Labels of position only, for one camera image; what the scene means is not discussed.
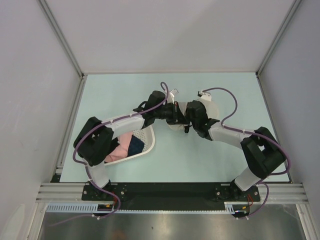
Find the beige mesh laundry bag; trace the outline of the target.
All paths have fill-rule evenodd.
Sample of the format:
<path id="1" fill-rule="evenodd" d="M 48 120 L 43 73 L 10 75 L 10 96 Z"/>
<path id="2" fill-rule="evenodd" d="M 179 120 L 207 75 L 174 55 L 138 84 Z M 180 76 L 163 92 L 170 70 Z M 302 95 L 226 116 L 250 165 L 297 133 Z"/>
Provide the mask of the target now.
<path id="1" fill-rule="evenodd" d="M 216 103 L 214 103 L 212 100 L 211 101 L 205 101 L 202 99 L 196 99 L 195 101 L 201 102 L 206 109 L 207 116 L 212 119 L 212 123 L 218 122 L 218 116 L 219 116 L 219 109 Z M 180 110 L 184 114 L 186 118 L 186 109 L 187 109 L 187 104 L 189 102 L 178 102 Z M 191 125 L 192 123 L 186 118 L 186 125 L 168 125 L 170 129 L 174 131 L 184 131 L 184 126 Z"/>

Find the black bra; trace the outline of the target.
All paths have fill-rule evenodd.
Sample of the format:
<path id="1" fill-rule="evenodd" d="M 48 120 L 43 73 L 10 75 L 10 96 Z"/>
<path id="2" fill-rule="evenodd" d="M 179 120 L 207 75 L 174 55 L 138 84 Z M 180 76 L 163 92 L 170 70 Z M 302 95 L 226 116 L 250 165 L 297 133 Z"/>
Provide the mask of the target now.
<path id="1" fill-rule="evenodd" d="M 185 132 L 186 134 L 188 134 L 191 127 L 192 127 L 191 124 L 184 126 L 184 132 Z"/>

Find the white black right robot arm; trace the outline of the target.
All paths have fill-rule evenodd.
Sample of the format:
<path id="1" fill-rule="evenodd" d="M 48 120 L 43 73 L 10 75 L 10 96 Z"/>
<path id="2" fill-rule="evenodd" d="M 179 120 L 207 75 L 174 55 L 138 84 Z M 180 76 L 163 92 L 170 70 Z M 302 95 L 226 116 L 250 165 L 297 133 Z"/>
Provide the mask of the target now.
<path id="1" fill-rule="evenodd" d="M 237 201 L 247 197 L 252 186 L 269 177 L 287 160 L 281 146 L 265 127 L 252 132 L 224 126 L 219 120 L 208 117 L 205 105 L 198 100 L 186 105 L 185 117 L 201 138 L 243 151 L 247 167 L 230 182 L 230 194 Z"/>

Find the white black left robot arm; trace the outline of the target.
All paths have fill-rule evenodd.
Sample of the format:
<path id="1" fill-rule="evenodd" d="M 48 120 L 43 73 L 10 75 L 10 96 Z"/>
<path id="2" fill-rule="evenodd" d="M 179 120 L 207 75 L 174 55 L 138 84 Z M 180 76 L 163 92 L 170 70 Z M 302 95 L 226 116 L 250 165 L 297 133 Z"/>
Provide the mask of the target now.
<path id="1" fill-rule="evenodd" d="M 100 200 L 109 196 L 120 200 L 105 172 L 105 164 L 123 160 L 132 154 L 132 134 L 151 126 L 155 120 L 165 120 L 168 125 L 186 127 L 187 102 L 178 102 L 172 92 L 154 90 L 146 101 L 130 113 L 101 121 L 90 117 L 76 137 L 73 160 L 84 165 L 93 194 Z"/>

